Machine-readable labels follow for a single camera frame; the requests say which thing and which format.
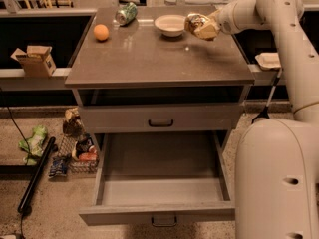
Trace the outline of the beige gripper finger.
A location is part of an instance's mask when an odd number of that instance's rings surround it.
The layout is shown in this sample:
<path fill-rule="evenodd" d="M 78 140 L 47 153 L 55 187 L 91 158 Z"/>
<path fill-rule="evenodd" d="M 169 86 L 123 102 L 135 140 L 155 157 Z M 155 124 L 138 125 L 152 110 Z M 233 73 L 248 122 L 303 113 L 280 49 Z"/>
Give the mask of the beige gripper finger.
<path fill-rule="evenodd" d="M 213 41 L 219 34 L 220 29 L 212 23 L 206 23 L 202 26 L 197 27 L 193 34 L 195 37 L 205 40 Z"/>
<path fill-rule="evenodd" d="M 209 15 L 200 15 L 200 18 L 203 21 L 216 21 L 219 13 L 220 13 L 220 11 L 216 10 L 216 11 L 210 13 Z"/>

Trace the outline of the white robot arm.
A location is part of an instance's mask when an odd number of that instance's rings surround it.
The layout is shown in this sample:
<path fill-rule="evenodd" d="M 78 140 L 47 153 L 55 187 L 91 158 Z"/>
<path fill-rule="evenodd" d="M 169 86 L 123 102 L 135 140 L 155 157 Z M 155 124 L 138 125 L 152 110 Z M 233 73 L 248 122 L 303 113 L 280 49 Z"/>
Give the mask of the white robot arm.
<path fill-rule="evenodd" d="M 202 19 L 194 36 L 271 32 L 291 106 L 242 135 L 235 161 L 236 239 L 319 239 L 319 57 L 300 25 L 301 0 L 237 0 Z"/>

